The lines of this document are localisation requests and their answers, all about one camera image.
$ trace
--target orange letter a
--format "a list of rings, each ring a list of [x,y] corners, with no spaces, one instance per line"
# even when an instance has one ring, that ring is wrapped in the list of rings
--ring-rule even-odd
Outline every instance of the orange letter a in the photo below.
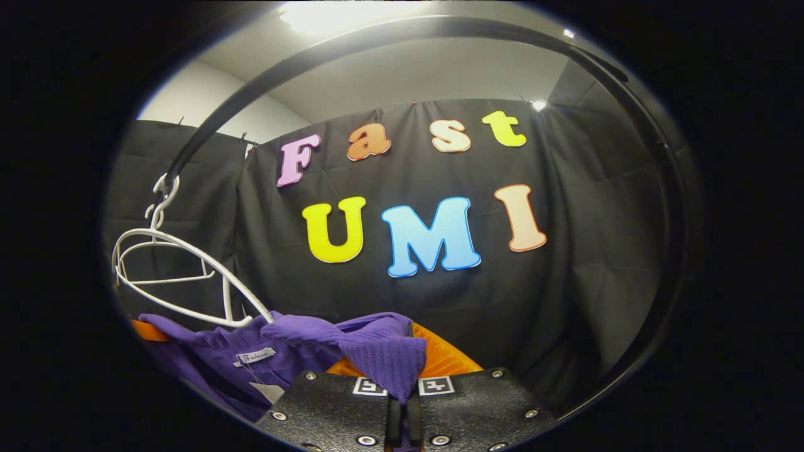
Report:
[[[391,149],[391,140],[385,137],[385,127],[378,122],[366,124],[352,132],[349,142],[351,145],[347,157],[353,162]]]

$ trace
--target white wall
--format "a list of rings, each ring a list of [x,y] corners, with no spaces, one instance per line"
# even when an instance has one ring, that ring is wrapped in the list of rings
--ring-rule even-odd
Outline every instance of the white wall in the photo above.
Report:
[[[213,110],[245,83],[232,74],[194,61],[183,68],[154,95],[137,119],[177,123],[198,127]],[[243,109],[218,132],[267,142],[300,129],[310,122],[281,102],[262,96]]]

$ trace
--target black metal frame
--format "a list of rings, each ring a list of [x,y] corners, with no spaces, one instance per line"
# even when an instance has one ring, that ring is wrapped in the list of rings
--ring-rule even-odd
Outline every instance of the black metal frame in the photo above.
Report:
[[[665,261],[650,312],[625,354],[609,370],[608,378],[604,378],[603,384],[592,396],[559,416],[559,423],[562,423],[587,409],[592,403],[599,401],[653,355],[663,340],[668,320],[681,291],[690,248],[689,207],[684,194],[683,174],[675,152],[671,149],[667,137],[650,111],[626,86],[628,77],[604,60],[570,42],[544,33],[509,23],[479,18],[450,16],[406,18],[347,32],[315,44],[267,69],[215,109],[193,133],[170,165],[165,180],[166,185],[157,193],[154,204],[161,202],[170,192],[175,177],[201,145],[223,124],[264,93],[324,63],[360,51],[415,39],[456,37],[525,43],[566,55],[589,72],[620,103],[634,122],[636,130],[648,149],[654,150],[657,157],[667,163],[659,166],[662,196],[665,200]]]

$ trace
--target white clothes hanger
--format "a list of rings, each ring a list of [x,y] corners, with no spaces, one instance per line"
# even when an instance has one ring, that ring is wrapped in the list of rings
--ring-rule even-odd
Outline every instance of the white clothes hanger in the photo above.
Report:
[[[161,178],[156,182],[154,185],[154,193],[157,193],[159,190],[164,189],[165,187],[165,177],[167,173],[162,175]],[[134,289],[137,293],[142,295],[149,300],[156,302],[170,310],[174,310],[184,315],[188,315],[193,318],[197,318],[200,320],[204,320],[207,322],[217,323],[218,325],[223,325],[225,327],[242,327],[248,325],[253,318],[250,315],[246,315],[241,320],[234,320],[232,317],[232,297],[230,288],[231,286],[235,286],[245,297],[246,299],[251,302],[252,305],[257,309],[257,311],[267,320],[269,323],[273,322],[273,316],[268,312],[265,306],[257,299],[257,297],[252,294],[251,290],[248,289],[242,282],[235,275],[232,274],[226,267],[220,264],[220,262],[213,259],[211,256],[206,254],[204,251],[196,248],[195,246],[188,244],[186,241],[181,240],[177,237],[174,237],[170,234],[166,234],[162,231],[159,231],[159,228],[162,226],[162,222],[165,219],[165,209],[167,206],[173,202],[173,198],[176,196],[178,192],[178,176],[174,180],[173,187],[170,190],[170,193],[164,196],[164,199],[158,206],[154,207],[151,204],[148,209],[146,210],[145,218],[146,220],[151,218],[150,228],[135,228],[130,229],[129,231],[123,232],[120,238],[117,239],[117,243],[114,245],[114,250],[112,251],[112,267],[115,277],[117,279],[117,285],[120,285],[120,281],[123,281],[128,287]],[[128,247],[125,251],[121,253],[121,243],[128,237],[131,236],[149,236],[151,240],[141,242],[135,245]],[[158,280],[150,280],[150,281],[129,281],[128,275],[125,272],[125,263],[123,259],[135,249],[140,248],[149,248],[152,246],[167,246],[172,248],[179,248],[189,251],[193,253],[196,257],[201,259],[201,269],[203,274],[200,276],[194,277],[179,277],[179,278],[171,278],[171,279],[158,279]],[[209,264],[215,271],[220,273],[220,276],[223,277],[223,295],[224,295],[224,313],[226,318],[214,317],[207,314],[201,314],[194,310],[189,310],[187,308],[183,308],[181,306],[176,306],[173,303],[166,302],[161,298],[155,297],[139,286],[148,286],[154,284],[170,284],[172,282],[182,282],[182,281],[199,281],[204,279],[209,279],[215,276],[215,271],[209,273],[207,271],[207,264]]]

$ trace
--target foam letter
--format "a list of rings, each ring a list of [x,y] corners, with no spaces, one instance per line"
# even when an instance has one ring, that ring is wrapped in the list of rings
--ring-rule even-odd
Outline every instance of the foam letter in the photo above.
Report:
[[[444,269],[458,270],[480,265],[480,255],[472,247],[469,221],[466,219],[469,206],[467,198],[444,199],[438,204],[431,228],[421,222],[410,206],[397,206],[383,212],[380,217],[391,228],[394,258],[388,274],[392,277],[416,274],[418,267],[411,262],[408,247],[429,272],[436,268],[441,244],[446,248],[446,256],[441,261]]]
[[[548,237],[536,227],[536,218],[533,216],[531,204],[527,202],[527,196],[531,193],[531,188],[519,183],[500,188],[494,192],[494,197],[502,201],[508,211],[508,220],[511,221],[511,232],[514,238],[508,244],[511,251],[521,253],[530,249],[536,249],[547,243]]]
[[[385,127],[379,123],[366,124],[349,135],[347,157],[356,162],[369,155],[379,155],[391,149],[391,140],[385,137]]]
[[[433,146],[441,152],[463,152],[469,149],[472,140],[461,133],[464,130],[466,127],[459,121],[433,121],[430,125],[430,133],[436,136],[433,138]]]
[[[307,243],[310,251],[320,261],[327,264],[351,261],[363,249],[363,220],[360,218],[360,209],[366,205],[366,199],[361,196],[346,198],[338,203],[347,218],[347,242],[340,246],[330,243],[330,234],[326,227],[326,216],[332,208],[329,204],[314,204],[301,211],[301,216],[307,219]]]
[[[284,145],[282,150],[282,174],[277,180],[277,187],[283,187],[302,180],[302,173],[298,170],[301,163],[302,168],[307,168],[310,164],[310,147],[321,144],[321,137],[310,135],[295,142]]]
[[[514,134],[511,125],[519,124],[519,120],[512,116],[506,116],[501,111],[496,111],[483,118],[483,124],[491,124],[491,131],[497,141],[505,146],[518,147],[525,144],[527,140],[522,134]]]

